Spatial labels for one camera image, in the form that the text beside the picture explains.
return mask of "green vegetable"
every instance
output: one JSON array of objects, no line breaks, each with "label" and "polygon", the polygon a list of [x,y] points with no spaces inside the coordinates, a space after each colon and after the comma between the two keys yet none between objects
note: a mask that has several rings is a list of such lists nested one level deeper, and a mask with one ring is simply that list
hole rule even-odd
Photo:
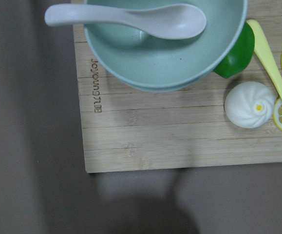
[{"label": "green vegetable", "polygon": [[250,25],[245,23],[235,45],[213,71],[223,78],[230,78],[249,65],[253,50],[254,34]]}]

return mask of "gray table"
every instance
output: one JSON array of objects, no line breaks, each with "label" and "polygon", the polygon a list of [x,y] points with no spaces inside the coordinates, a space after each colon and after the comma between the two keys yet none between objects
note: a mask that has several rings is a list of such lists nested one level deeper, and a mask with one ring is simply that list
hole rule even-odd
[{"label": "gray table", "polygon": [[0,234],[282,233],[282,163],[85,173],[61,2],[0,1]]}]

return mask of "bowl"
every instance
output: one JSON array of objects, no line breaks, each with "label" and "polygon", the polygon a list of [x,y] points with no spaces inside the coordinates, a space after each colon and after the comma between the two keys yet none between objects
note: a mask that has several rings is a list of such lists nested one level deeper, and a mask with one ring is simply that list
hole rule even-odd
[{"label": "bowl", "polygon": [[125,84],[148,92],[183,89],[208,75],[235,44],[245,22],[247,0],[85,0],[130,9],[188,3],[207,17],[205,30],[183,40],[150,36],[117,24],[84,25],[99,62]]}]

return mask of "yellow knife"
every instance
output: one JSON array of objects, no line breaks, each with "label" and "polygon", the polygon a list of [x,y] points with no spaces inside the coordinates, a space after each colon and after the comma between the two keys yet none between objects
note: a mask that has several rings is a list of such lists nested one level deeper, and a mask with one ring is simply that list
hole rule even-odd
[{"label": "yellow knife", "polygon": [[282,99],[282,76],[278,70],[277,64],[273,57],[272,51],[268,45],[265,34],[260,24],[256,20],[249,19],[247,20],[247,23],[250,25],[254,33],[254,53],[257,55],[263,67],[267,71],[268,75],[271,77],[272,82],[274,83],[274,86]]}]

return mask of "wood grain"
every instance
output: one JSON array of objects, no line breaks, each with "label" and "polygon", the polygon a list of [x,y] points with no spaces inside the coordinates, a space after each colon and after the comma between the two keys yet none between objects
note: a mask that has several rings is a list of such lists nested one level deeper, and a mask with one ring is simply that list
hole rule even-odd
[{"label": "wood grain", "polygon": [[[247,18],[260,22],[280,68],[282,1],[250,0]],[[82,25],[74,26],[74,40],[88,173],[282,162],[282,131],[272,119],[243,129],[224,112],[228,92],[246,81],[260,82],[277,95],[255,56],[230,79],[210,73],[183,90],[154,94],[123,84],[92,62],[96,59]],[[98,83],[92,77],[93,63]],[[96,113],[99,105],[102,112]]]}]

